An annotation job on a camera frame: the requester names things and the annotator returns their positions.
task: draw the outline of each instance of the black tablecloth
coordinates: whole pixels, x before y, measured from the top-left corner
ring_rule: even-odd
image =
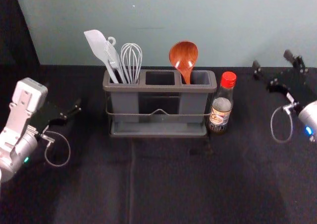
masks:
[[[213,68],[217,81],[224,68]],[[317,147],[294,118],[288,144],[273,141],[269,121],[287,101],[254,81],[249,68],[232,68],[238,81],[227,133],[210,138],[110,138],[102,89],[104,67],[42,67],[47,100],[82,113],[64,127],[69,165],[52,168],[40,142],[30,161],[2,184],[1,223],[315,223]],[[1,74],[1,127],[17,75]],[[316,70],[309,82],[316,86]],[[285,125],[287,116],[276,122]],[[213,155],[204,150],[210,145]],[[60,155],[65,155],[63,146]]]

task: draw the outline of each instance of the gray plastic utensil caddy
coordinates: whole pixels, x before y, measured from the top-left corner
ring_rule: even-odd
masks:
[[[194,70],[186,85],[177,70],[140,72],[139,84],[103,80],[111,136],[204,136],[210,101],[217,89],[215,75]]]

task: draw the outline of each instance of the wall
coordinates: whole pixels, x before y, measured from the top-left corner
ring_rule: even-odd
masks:
[[[170,47],[196,43],[196,66],[289,66],[285,49],[317,66],[317,0],[18,0],[41,64],[102,65],[83,32],[98,29],[170,66]]]

